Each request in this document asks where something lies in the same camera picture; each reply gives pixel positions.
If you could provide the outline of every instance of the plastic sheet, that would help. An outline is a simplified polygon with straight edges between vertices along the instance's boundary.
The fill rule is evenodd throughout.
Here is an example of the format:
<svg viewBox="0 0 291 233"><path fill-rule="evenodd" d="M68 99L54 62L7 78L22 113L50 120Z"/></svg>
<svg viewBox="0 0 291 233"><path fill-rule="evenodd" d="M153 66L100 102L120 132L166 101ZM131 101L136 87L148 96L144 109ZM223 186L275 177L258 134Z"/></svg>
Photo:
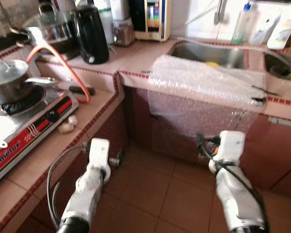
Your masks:
<svg viewBox="0 0 291 233"><path fill-rule="evenodd" d="M152 125L152 149L190 161L197 160L196 133L219 135L223 130L246 133L259 115L245 109L263 108L252 100L265 94L252 86L265 88L263 73L240 69L212 68L203 63L160 57L154 64L149 83L196 92L201 97L215 97L237 102L244 108L228 107L175 95L148 92Z"/></svg>
<svg viewBox="0 0 291 233"><path fill-rule="evenodd" d="M202 62L180 59L168 55L159 57L152 69L149 83L195 92L201 98L212 97L246 107L262 108L266 94L255 88L265 89L262 72L211 67Z"/></svg>

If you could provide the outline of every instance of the white bottle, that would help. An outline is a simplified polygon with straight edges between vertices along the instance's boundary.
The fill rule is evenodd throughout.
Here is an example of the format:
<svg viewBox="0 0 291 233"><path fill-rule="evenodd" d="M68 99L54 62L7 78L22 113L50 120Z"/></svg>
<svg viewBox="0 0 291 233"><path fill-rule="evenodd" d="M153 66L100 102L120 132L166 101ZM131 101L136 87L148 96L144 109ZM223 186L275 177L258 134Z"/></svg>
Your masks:
<svg viewBox="0 0 291 233"><path fill-rule="evenodd" d="M113 20L125 20L129 17L128 0L110 0Z"/></svg>
<svg viewBox="0 0 291 233"><path fill-rule="evenodd" d="M112 29L112 12L110 0L94 0L94 4L98 9L103 30L105 32L107 44L114 43L114 35Z"/></svg>
<svg viewBox="0 0 291 233"><path fill-rule="evenodd" d="M250 7L251 5L248 2L244 6L243 10L239 12L237 23L231 41L233 44L241 44L243 42L246 27L251 16L251 12L249 11Z"/></svg>
<svg viewBox="0 0 291 233"><path fill-rule="evenodd" d="M285 47L291 35L291 6L281 13L280 20L275 27L267 46L273 50L281 50Z"/></svg>
<svg viewBox="0 0 291 233"><path fill-rule="evenodd" d="M280 19L280 15L274 17L273 19L267 19L263 24L257 25L257 30L249 39L250 45L259 46L261 44L266 43L270 38L275 25L278 23Z"/></svg>

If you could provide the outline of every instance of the tiled floor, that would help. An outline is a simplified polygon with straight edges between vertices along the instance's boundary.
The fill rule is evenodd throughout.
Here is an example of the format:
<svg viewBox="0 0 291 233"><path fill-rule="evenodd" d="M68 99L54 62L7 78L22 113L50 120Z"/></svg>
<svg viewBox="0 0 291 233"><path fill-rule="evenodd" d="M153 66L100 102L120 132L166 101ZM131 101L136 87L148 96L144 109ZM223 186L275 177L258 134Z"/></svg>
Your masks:
<svg viewBox="0 0 291 233"><path fill-rule="evenodd" d="M214 187L206 168L133 146L103 188L91 233L229 233ZM291 199L262 195L272 233L291 233Z"/></svg>

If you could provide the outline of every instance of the orange gas hose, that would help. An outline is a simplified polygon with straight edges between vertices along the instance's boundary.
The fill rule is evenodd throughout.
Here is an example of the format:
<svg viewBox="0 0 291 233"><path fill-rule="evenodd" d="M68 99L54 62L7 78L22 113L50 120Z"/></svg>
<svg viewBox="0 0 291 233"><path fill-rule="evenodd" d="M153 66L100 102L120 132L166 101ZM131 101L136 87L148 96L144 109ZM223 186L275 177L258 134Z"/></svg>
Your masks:
<svg viewBox="0 0 291 233"><path fill-rule="evenodd" d="M59 59L59 61L61 62L61 64L70 71L72 77L75 79L75 81L80 85L80 87L82 88L83 92L86 95L86 100L79 100L78 101L80 103L88 103L89 101L91 101L91 95L89 94L87 88L85 87L84 83L82 82L82 80L77 76L77 74L73 71L73 69L67 64L67 62L63 59L63 57L59 54L59 52L54 49L53 46L49 45L49 44L45 44L45 45L37 45L33 48L33 50L29 53L26 62L29 64L31 59L33 58L33 56L39 52L42 49L47 49L48 51L50 51L51 53L54 54L55 57L57 57Z"/></svg>

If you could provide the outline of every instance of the cooking pot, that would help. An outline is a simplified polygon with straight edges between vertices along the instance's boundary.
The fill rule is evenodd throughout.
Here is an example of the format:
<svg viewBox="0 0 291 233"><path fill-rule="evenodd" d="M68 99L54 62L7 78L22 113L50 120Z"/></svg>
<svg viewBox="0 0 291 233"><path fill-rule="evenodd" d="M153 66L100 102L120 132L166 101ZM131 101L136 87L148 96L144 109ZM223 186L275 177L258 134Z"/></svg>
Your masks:
<svg viewBox="0 0 291 233"><path fill-rule="evenodd" d="M53 78L29 78L28 64L21 60L0 61L0 104L28 96L35 83L56 83Z"/></svg>
<svg viewBox="0 0 291 233"><path fill-rule="evenodd" d="M39 15L28 19L22 25L22 29L11 27L10 30L13 33L26 35L33 46L48 43L59 53L65 53L70 48L78 46L71 14L57 12L50 3L40 4Z"/></svg>

